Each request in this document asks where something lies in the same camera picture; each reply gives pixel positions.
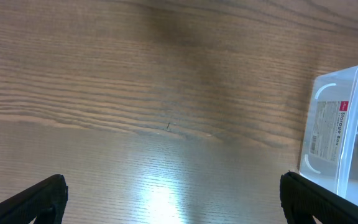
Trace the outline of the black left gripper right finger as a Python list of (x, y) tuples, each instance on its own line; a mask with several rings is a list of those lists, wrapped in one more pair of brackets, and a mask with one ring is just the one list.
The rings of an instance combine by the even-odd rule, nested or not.
[(295, 172), (280, 178), (280, 201), (288, 224), (358, 224), (358, 206)]

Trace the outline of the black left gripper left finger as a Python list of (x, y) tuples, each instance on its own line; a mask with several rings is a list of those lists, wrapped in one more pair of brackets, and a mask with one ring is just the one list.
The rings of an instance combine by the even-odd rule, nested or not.
[(0, 223), (61, 224), (68, 201), (68, 186), (54, 174), (0, 203)]

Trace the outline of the clear plastic container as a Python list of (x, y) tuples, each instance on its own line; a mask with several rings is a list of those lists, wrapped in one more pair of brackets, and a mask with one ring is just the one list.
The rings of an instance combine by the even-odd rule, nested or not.
[(358, 65), (314, 80), (299, 173), (358, 206)]

